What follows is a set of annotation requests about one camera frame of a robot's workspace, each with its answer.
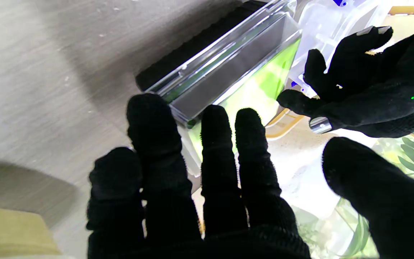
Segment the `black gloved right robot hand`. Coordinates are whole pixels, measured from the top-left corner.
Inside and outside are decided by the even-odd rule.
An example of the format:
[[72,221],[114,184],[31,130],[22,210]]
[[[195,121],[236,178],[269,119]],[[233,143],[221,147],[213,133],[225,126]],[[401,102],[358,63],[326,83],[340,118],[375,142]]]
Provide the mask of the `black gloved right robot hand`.
[[[290,205],[281,197],[258,113],[235,119],[239,168],[224,108],[210,105],[201,124],[203,219],[171,109],[158,95],[128,102],[128,136],[97,159],[87,208],[89,259],[309,259]],[[381,259],[414,259],[414,179],[345,137],[322,153],[327,185],[368,221]]]

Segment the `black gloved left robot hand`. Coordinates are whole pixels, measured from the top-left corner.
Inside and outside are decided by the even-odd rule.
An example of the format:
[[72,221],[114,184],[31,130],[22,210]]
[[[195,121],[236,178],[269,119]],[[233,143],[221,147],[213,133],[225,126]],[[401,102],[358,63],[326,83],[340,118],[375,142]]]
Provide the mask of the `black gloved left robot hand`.
[[371,26],[343,38],[330,66],[318,49],[308,51],[304,82],[318,98],[284,90],[277,102],[310,118],[316,134],[345,129],[371,138],[401,138],[414,132],[414,34],[384,51],[391,26]]

